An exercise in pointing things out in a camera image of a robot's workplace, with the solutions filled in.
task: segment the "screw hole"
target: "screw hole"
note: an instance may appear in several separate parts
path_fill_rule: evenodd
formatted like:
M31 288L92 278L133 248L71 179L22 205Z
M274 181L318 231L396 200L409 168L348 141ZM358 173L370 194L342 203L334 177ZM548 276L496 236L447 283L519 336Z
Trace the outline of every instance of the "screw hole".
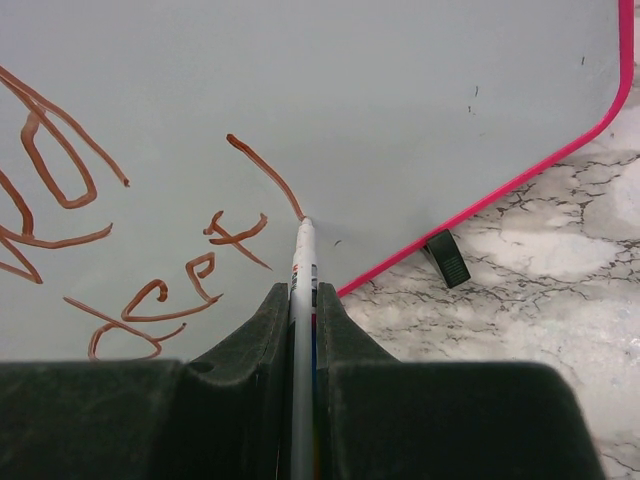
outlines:
M211 362L191 362L189 363L189 367L198 373L207 373L216 368Z

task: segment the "whiteboard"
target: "whiteboard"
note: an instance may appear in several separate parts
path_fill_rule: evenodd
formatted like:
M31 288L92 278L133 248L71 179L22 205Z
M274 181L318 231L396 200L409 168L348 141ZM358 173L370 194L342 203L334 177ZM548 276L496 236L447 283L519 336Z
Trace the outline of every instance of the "whiteboard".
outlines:
M3 2L0 359L193 358L287 281L298 218L229 133L347 284L607 114L618 8Z

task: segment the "white marble surface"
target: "white marble surface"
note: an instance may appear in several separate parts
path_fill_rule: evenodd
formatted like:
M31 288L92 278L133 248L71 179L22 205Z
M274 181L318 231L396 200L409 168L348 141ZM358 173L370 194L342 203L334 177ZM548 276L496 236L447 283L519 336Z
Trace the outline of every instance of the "white marble surface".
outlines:
M637 68L598 139L454 230L469 282L447 289L416 253L346 296L348 313L401 360L553 366L609 478L640 480L639 157Z

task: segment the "white marker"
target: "white marker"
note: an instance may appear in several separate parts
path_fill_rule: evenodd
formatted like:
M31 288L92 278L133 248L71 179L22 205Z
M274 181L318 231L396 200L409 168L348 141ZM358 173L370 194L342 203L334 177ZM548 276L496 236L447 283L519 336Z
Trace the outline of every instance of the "white marker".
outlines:
M298 229L293 255L289 324L295 323L293 402L291 418L291 479L313 478L313 385L311 319L315 313L316 245L311 220Z

